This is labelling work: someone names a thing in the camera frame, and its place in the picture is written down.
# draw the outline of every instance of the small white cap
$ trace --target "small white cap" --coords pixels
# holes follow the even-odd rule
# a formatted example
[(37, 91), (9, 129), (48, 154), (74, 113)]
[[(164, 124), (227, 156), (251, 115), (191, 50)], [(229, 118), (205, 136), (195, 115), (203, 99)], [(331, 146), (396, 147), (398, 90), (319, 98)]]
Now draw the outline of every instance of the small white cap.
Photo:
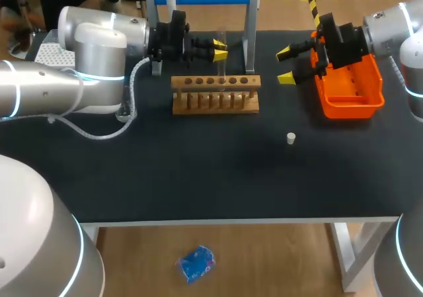
[(289, 145), (292, 145), (294, 140), (295, 140), (295, 134), (294, 134), (294, 133), (288, 133), (288, 134), (286, 135), (286, 142), (287, 142)]

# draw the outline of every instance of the blue packet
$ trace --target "blue packet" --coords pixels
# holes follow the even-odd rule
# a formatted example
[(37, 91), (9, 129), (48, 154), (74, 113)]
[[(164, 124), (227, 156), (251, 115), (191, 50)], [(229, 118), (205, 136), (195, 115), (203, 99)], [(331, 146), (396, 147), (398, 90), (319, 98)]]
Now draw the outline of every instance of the blue packet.
[(188, 284), (192, 284), (201, 276), (207, 274), (215, 264), (216, 261), (212, 251), (202, 245), (176, 262)]

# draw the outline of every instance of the white cylinder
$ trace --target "white cylinder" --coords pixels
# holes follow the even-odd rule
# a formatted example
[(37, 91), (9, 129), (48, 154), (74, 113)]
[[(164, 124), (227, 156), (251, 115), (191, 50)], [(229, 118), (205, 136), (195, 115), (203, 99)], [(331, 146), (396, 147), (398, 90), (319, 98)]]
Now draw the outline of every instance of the white cylinder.
[(287, 142), (289, 145), (292, 145), (294, 140), (295, 140), (295, 134), (294, 134), (294, 133), (288, 133), (288, 134), (286, 135), (286, 142)]
[(100, 253), (47, 182), (4, 156), (0, 173), (0, 296), (102, 296)]

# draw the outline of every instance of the wooden floor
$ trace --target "wooden floor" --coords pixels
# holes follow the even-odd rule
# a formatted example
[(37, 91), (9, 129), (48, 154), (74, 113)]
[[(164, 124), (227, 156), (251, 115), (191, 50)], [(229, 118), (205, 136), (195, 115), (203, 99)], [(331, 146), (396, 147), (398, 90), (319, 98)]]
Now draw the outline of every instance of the wooden floor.
[[(399, 0), (318, 0), (320, 14), (333, 12), (338, 24), (361, 24), (364, 15)], [(98, 0), (86, 3), (96, 7)], [(242, 30), (244, 6), (181, 7), (192, 30)], [(131, 5), (128, 14), (136, 14)], [(166, 10), (161, 7), (161, 18)], [(266, 0), (260, 4), (258, 29), (313, 29), (308, 4)], [(0, 30), (0, 59), (8, 35)], [(275, 52), (285, 46), (275, 45)], [(179, 226), (109, 228), (100, 234), (106, 268), (105, 297), (136, 296), (289, 296), (341, 297), (340, 271), (325, 225)], [(198, 245), (209, 247), (216, 268), (188, 286), (175, 267), (179, 257)], [(376, 297), (369, 285), (357, 297)]]

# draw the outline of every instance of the robotic arm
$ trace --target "robotic arm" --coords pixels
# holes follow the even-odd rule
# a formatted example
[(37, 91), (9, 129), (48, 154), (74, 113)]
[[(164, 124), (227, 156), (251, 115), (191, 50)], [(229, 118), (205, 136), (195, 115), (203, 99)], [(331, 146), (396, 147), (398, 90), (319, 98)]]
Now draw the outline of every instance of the robotic arm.
[(34, 62), (0, 62), (0, 117), (70, 112), (116, 112), (122, 102), (126, 57), (161, 61), (227, 57), (226, 45), (189, 34), (186, 16), (150, 28), (145, 19), (65, 7), (59, 18), (59, 43), (75, 52), (75, 70), (58, 71)]
[(276, 55), (283, 61), (314, 48), (319, 57), (316, 66), (307, 73), (291, 71), (280, 75), (282, 84), (298, 84), (315, 75), (321, 78), (326, 75), (328, 64), (338, 69), (361, 61), (367, 54), (388, 58), (399, 52), (410, 109), (423, 121), (423, 0), (399, 3), (366, 16), (362, 26), (352, 23), (336, 26), (331, 13), (321, 16), (320, 22), (316, 37), (291, 44)]

